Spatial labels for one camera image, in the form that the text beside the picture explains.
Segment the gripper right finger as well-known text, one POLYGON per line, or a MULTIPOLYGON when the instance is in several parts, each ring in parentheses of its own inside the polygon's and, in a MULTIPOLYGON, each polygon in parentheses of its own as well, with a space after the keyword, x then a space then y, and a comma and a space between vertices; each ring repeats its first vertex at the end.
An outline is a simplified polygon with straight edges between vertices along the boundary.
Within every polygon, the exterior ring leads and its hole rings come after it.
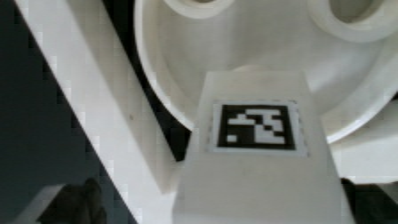
POLYGON ((355 224, 398 224, 398 181, 355 184, 341 179, 355 224))

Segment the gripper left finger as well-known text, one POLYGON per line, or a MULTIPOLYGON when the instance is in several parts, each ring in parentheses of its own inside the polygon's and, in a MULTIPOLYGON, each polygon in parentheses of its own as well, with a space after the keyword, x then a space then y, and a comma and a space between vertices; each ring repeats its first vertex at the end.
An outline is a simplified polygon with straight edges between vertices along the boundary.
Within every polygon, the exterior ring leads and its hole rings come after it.
POLYGON ((46 186, 10 224, 106 224, 97 181, 46 186))

